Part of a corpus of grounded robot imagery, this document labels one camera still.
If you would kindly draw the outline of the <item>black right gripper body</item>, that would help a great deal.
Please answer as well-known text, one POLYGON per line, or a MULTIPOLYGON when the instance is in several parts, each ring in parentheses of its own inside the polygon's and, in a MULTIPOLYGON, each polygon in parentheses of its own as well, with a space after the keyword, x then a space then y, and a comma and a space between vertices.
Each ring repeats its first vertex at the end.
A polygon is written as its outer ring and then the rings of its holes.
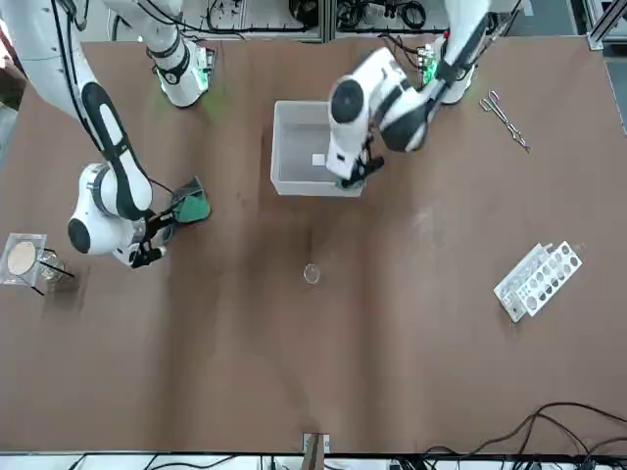
POLYGON ((172 209, 161 212, 146 210, 144 212, 145 235, 144 242, 151 243, 160 236, 163 244, 166 244, 172 236, 172 209))

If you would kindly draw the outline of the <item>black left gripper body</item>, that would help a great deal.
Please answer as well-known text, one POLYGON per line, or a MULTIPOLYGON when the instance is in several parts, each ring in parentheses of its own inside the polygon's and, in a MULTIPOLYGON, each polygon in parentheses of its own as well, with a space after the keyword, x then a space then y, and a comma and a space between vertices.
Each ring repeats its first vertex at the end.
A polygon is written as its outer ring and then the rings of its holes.
POLYGON ((382 156, 376 156, 372 153, 372 139, 368 139, 362 147, 362 172, 375 172, 385 165, 382 156))

